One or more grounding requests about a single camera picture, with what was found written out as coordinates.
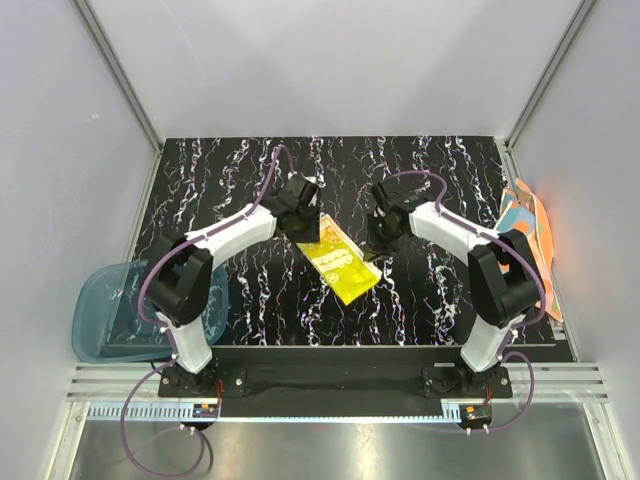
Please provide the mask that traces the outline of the yellow white patterned towel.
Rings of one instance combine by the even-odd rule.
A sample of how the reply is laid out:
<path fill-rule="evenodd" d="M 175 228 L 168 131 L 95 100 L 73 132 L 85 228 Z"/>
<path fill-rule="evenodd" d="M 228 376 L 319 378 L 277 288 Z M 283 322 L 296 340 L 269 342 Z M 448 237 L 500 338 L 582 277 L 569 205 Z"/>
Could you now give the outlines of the yellow white patterned towel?
<path fill-rule="evenodd" d="M 320 216 L 320 242 L 297 243 L 321 278 L 348 306 L 372 290 L 382 272 L 363 260 L 363 252 L 328 214 Z"/>

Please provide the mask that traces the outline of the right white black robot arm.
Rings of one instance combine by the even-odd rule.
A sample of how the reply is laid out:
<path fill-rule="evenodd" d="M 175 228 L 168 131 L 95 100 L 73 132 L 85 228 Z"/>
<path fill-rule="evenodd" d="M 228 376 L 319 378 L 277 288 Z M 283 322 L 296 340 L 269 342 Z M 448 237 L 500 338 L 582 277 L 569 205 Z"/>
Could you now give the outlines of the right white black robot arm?
<path fill-rule="evenodd" d="M 544 314 L 544 281 L 526 236 L 517 229 L 500 233 L 482 227 L 434 201 L 375 207 L 367 215 L 367 235 L 367 261 L 392 257 L 399 239 L 411 236 L 435 244 L 467 267 L 476 319 L 460 351 L 463 365 L 453 375 L 460 393 L 480 394 L 513 331 L 531 311 Z"/>

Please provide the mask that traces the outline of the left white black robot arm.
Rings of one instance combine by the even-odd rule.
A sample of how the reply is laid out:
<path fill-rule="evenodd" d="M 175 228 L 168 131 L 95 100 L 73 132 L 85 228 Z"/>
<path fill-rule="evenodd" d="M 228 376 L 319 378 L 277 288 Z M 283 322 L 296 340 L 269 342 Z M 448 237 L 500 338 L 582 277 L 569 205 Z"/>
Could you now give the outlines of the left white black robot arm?
<path fill-rule="evenodd" d="M 231 257 L 274 237 L 317 243 L 319 221 L 317 205 L 269 209 L 249 204 L 206 229 L 160 239 L 140 288 L 138 311 L 167 336 L 171 358 L 183 369 L 181 384 L 190 393 L 206 395 L 216 382 L 202 320 L 212 273 Z"/>

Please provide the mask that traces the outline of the black marble pattern mat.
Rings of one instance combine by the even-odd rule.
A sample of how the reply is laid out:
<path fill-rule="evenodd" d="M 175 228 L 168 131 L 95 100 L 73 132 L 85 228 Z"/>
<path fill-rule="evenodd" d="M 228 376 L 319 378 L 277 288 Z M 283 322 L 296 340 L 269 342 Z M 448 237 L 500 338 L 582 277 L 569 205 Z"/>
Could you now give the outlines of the black marble pattern mat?
<path fill-rule="evenodd" d="M 373 185 L 441 196 L 491 228 L 506 177 L 485 136 L 172 138 L 163 149 L 134 255 L 162 233 L 208 230 L 291 171 L 320 188 L 320 239 L 279 236 L 227 260 L 224 345 L 430 346 L 464 343 L 476 314 L 463 260 L 409 235 L 365 264 Z"/>

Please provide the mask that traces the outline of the orange blue dotted towel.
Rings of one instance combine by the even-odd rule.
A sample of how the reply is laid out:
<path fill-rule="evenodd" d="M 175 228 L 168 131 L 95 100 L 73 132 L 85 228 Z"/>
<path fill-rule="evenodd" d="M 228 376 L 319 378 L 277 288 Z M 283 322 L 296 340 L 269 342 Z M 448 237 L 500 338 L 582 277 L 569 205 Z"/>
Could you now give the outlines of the orange blue dotted towel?
<path fill-rule="evenodd" d="M 563 323 L 552 280 L 554 245 L 549 218 L 541 200 L 522 179 L 517 179 L 512 188 L 503 189 L 495 229 L 501 233 L 516 229 L 525 235 L 545 288 L 546 313 Z"/>

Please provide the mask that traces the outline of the blue transparent plastic bin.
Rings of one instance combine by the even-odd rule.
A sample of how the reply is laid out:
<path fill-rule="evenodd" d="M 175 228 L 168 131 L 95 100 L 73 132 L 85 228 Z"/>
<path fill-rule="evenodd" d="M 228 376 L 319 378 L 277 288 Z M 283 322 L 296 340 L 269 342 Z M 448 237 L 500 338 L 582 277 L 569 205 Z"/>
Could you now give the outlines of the blue transparent plastic bin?
<path fill-rule="evenodd" d="M 156 324 L 151 303 L 156 275 L 144 298 L 145 315 L 139 314 L 140 290 L 151 271 L 146 260 L 110 265 L 96 271 L 80 290 L 72 324 L 72 348 L 87 363 L 106 364 L 160 360 L 176 353 L 178 364 L 198 373 L 212 360 L 211 346 L 226 328 L 229 310 L 228 278 L 221 266 L 211 273 L 207 304 L 200 325 L 171 329 L 168 339 Z"/>

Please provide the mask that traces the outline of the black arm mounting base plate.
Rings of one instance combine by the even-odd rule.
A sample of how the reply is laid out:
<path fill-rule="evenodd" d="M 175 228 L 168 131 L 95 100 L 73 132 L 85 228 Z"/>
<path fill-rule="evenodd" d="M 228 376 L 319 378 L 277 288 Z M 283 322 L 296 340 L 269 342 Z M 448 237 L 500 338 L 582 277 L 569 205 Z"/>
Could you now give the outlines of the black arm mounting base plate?
<path fill-rule="evenodd" d="M 218 347 L 199 374 L 169 367 L 161 397 L 225 398 L 265 392 L 389 392 L 428 399 L 509 399 L 506 368 L 473 373 L 457 346 Z"/>

